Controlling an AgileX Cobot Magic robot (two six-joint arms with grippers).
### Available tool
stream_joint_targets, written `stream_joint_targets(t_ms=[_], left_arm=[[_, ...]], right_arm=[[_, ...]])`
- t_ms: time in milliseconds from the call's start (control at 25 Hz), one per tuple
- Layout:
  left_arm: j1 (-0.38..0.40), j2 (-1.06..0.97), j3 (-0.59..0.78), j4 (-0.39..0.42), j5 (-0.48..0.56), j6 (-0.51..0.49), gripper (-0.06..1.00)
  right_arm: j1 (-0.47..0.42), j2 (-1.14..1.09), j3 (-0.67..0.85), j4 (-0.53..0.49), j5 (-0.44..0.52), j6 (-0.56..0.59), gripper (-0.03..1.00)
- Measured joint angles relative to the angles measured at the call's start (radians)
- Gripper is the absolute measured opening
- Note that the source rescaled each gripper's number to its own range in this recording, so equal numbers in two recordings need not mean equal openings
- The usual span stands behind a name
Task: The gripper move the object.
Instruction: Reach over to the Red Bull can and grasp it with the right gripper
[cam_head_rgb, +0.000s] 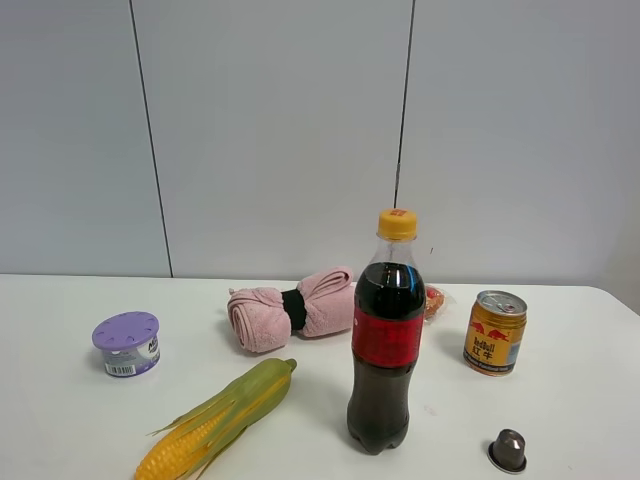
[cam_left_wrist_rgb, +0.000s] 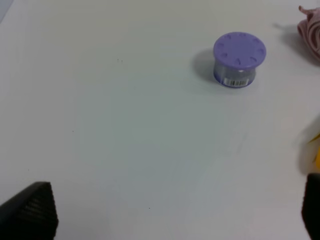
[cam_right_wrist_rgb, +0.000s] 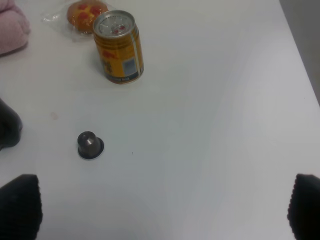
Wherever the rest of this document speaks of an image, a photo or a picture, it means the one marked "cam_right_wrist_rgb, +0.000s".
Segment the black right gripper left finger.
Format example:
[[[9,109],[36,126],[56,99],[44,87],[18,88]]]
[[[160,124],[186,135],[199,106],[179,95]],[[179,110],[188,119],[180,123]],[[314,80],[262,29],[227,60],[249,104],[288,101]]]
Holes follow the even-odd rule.
[[[39,179],[22,174],[0,188],[0,238],[35,240],[43,220]]]

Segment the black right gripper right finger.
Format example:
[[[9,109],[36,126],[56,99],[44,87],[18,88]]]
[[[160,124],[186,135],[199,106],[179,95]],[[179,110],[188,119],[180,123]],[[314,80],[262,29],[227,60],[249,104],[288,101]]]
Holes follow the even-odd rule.
[[[287,219],[296,240],[320,238],[320,179],[297,174],[288,206]]]

